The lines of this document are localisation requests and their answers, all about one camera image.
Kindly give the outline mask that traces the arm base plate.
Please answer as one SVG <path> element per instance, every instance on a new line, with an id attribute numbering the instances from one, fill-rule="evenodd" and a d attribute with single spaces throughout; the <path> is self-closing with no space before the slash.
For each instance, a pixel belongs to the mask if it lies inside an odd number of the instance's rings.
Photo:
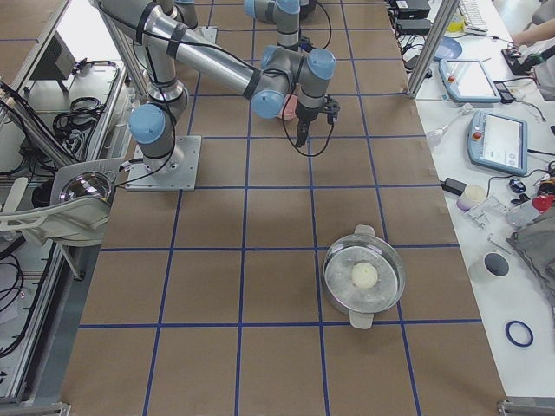
<path id="1" fill-rule="evenodd" d="M 203 36 L 208 42 L 216 43 L 218 28 L 216 26 L 199 26 L 196 29 L 197 33 Z"/>
<path id="2" fill-rule="evenodd" d="M 146 158 L 132 164 L 125 189 L 130 192 L 193 191 L 202 137 L 200 135 L 178 135 L 173 154 L 167 158 Z"/>

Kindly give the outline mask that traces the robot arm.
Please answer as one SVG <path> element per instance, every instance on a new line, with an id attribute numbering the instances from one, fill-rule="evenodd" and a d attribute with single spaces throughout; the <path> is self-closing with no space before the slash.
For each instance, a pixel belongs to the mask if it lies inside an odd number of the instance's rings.
<path id="1" fill-rule="evenodd" d="M 254 20 L 273 24 L 277 28 L 277 45 L 285 49 L 299 51 L 301 47 L 300 20 L 304 7 L 309 1 L 253 0 L 243 1 L 245 14 Z M 194 1 L 173 1 L 169 14 L 184 23 L 187 28 L 209 40 L 205 36 L 208 26 L 199 26 Z"/>
<path id="2" fill-rule="evenodd" d="M 297 137 L 301 148 L 309 137 L 310 123 L 325 114 L 335 124 L 339 105 L 328 86 L 336 58 L 327 49 L 303 53 L 299 44 L 301 3 L 298 1 L 246 1 L 245 12 L 256 20 L 273 23 L 278 43 L 265 48 L 260 67 L 236 57 L 210 42 L 198 30 L 192 1 L 96 1 L 102 17 L 129 40 L 143 48 L 143 63 L 149 78 L 148 101 L 130 115 L 128 125 L 142 156 L 140 170 L 124 185 L 185 189 L 181 172 L 195 174 L 186 163 L 187 139 L 175 132 L 189 94 L 178 79 L 175 64 L 181 62 L 250 101 L 254 113 L 264 119 L 280 116 L 286 102 L 297 98 Z"/>

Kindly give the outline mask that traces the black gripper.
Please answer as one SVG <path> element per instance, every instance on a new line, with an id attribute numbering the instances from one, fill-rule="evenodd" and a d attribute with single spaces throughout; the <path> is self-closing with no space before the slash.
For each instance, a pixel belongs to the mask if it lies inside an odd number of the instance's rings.
<path id="1" fill-rule="evenodd" d="M 339 102 L 326 94 L 323 99 L 315 105 L 304 104 L 301 101 L 302 96 L 299 95 L 295 114 L 298 118 L 296 147 L 303 147 L 309 137 L 310 123 L 314 121 L 319 114 L 325 114 L 327 124 L 333 126 L 339 115 Z"/>

